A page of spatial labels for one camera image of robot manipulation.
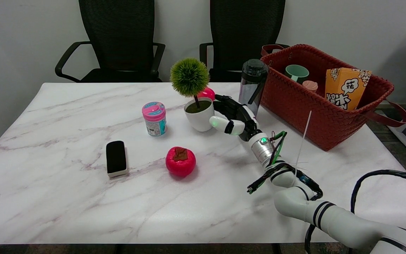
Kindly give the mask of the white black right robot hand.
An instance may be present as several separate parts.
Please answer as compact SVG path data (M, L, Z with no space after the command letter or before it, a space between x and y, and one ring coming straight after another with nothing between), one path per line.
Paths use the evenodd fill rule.
M246 104L241 104L230 96L216 94L213 106L215 111L224 116L210 117L209 123L216 130L239 136L245 142L262 132L255 115Z

